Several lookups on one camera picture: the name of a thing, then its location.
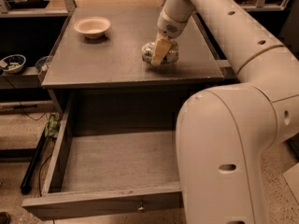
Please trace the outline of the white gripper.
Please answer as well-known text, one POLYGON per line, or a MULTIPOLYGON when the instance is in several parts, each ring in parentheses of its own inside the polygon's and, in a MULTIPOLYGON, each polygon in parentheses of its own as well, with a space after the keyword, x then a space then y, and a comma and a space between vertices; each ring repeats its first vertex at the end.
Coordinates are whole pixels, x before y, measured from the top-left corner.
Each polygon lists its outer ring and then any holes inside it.
MULTIPOLYGON (((160 34, 170 38, 177 38, 182 34, 188 20, 188 14, 163 9, 157 21, 158 31, 160 34)), ((171 47, 172 41, 167 37, 157 38, 152 52, 151 63, 153 65, 160 65, 171 47)))

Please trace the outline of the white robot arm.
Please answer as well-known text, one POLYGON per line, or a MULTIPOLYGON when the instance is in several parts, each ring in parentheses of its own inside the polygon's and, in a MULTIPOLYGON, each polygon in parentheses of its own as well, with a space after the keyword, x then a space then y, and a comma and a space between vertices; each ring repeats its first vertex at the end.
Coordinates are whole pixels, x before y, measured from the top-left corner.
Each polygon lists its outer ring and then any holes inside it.
POLYGON ((155 51, 193 12, 237 75, 180 109, 176 148, 187 224, 269 224, 260 159, 299 128, 299 62, 234 0, 166 0, 155 51))

